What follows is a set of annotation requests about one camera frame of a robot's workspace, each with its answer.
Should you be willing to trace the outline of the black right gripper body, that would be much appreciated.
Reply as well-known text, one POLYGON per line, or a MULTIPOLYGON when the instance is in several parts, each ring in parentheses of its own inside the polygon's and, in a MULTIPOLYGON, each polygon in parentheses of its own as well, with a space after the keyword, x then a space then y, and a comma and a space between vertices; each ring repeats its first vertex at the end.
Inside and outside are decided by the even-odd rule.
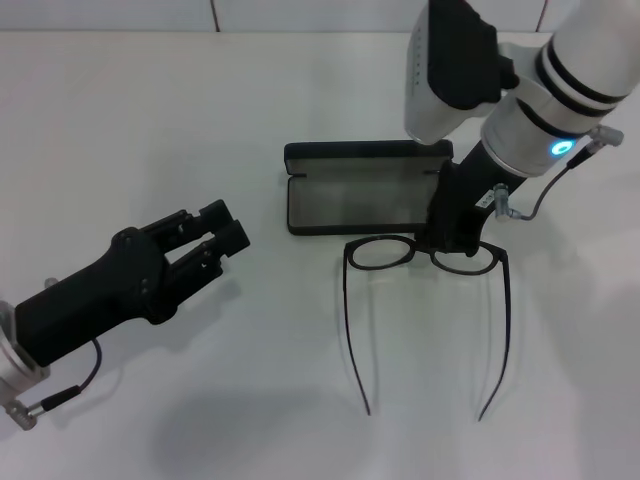
POLYGON ((524 181, 499 165, 478 142, 461 163, 448 161, 440 171, 439 230, 444 235, 480 234, 492 207, 477 203, 497 184, 513 192, 524 181))

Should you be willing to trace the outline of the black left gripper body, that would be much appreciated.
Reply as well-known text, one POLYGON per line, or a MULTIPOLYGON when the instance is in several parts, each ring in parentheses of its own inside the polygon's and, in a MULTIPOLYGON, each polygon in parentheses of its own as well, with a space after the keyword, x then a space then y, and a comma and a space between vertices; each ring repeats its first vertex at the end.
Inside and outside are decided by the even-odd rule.
POLYGON ((125 321, 168 320, 174 309, 159 301, 168 265, 149 235, 117 233, 95 262, 16 306, 18 344, 45 367, 125 321))

